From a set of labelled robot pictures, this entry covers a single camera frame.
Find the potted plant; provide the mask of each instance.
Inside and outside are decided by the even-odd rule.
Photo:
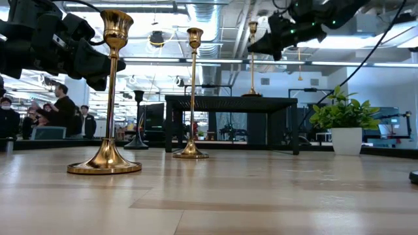
[[[198,133],[197,133],[197,136],[199,137],[199,140],[204,140],[204,133],[203,133],[203,131],[199,131]]]
[[[372,114],[379,108],[371,108],[370,102],[360,104],[349,97],[352,93],[344,95],[340,86],[328,98],[334,101],[333,105],[322,108],[314,105],[315,114],[310,122],[322,129],[331,129],[332,146],[338,155],[359,155],[362,143],[362,129],[378,130],[380,120],[375,120]]]

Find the black table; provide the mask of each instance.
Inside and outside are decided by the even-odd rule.
[[[177,139],[179,148],[183,144],[183,112],[190,111],[190,96],[166,95],[166,135],[165,151],[172,152],[172,121],[173,115],[179,125]],[[277,111],[291,107],[291,118],[297,118],[297,99],[293,98],[264,98],[264,97],[195,97],[195,111],[200,112],[238,112],[267,114],[267,146],[272,148],[272,115]],[[293,154],[299,154],[298,126],[292,121]]]

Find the candlestick base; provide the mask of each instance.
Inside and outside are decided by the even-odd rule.
[[[248,93],[241,95],[241,97],[263,97],[263,95],[251,88]]]
[[[172,157],[184,159],[203,159],[208,158],[209,154],[199,151],[194,140],[188,140],[187,146],[183,149],[183,151],[173,153]]]
[[[120,155],[113,138],[104,138],[96,156],[83,163],[68,165],[67,172],[73,174],[122,174],[141,169],[141,163],[132,163]]]
[[[418,170],[410,173],[411,183],[418,185]]]
[[[139,135],[136,135],[132,141],[125,145],[123,147],[124,149],[148,149],[148,146],[146,144],[143,143],[143,141],[141,140],[141,137]]]

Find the black stand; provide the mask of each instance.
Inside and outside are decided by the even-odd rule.
[[[411,183],[418,185],[418,170],[415,170],[410,173]]]
[[[133,140],[125,145],[124,149],[148,149],[148,146],[144,144],[141,140],[141,135],[139,134],[139,103],[142,101],[142,97],[144,96],[143,91],[133,91],[135,92],[135,101],[137,102],[137,129],[135,130],[136,134]]]

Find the table surface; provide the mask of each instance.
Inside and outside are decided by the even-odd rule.
[[[0,153],[0,234],[418,234],[411,159],[202,149],[210,158],[195,161],[118,148],[142,171],[66,173],[98,149]]]
[[[190,110],[189,95],[166,95],[165,100],[179,111]],[[269,113],[297,104],[295,98],[264,98],[264,97],[195,97],[195,111],[201,112],[243,112]]]

